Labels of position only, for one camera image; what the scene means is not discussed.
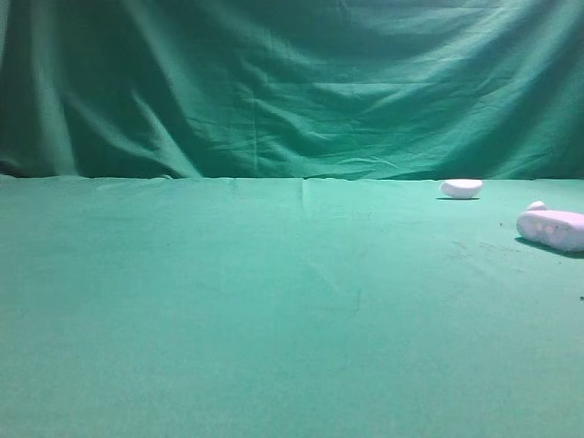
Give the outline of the white earphone case lid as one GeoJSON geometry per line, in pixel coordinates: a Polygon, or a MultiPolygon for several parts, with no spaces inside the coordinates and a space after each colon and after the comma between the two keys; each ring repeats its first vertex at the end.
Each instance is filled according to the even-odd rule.
{"type": "Polygon", "coordinates": [[[476,179],[450,179],[440,185],[441,192],[453,199],[475,198],[483,188],[483,181],[476,179]]]}

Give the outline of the white earphone case base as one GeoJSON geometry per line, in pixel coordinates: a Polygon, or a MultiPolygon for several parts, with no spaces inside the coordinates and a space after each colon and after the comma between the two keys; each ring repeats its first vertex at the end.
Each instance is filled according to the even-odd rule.
{"type": "Polygon", "coordinates": [[[583,251],[583,214],[549,209],[541,201],[531,203],[516,220],[519,235],[528,242],[560,252],[583,251]]]}

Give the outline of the green cloth backdrop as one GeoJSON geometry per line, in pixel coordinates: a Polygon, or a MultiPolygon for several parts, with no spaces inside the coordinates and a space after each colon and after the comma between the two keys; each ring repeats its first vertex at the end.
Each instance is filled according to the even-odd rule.
{"type": "Polygon", "coordinates": [[[1,172],[579,179],[580,1],[4,1],[1,172]]]}

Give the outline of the green tablecloth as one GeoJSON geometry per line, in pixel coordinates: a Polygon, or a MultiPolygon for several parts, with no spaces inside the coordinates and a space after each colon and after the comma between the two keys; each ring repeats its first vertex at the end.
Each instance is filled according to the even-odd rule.
{"type": "Polygon", "coordinates": [[[580,437],[580,180],[1,181],[4,437],[580,437]]]}

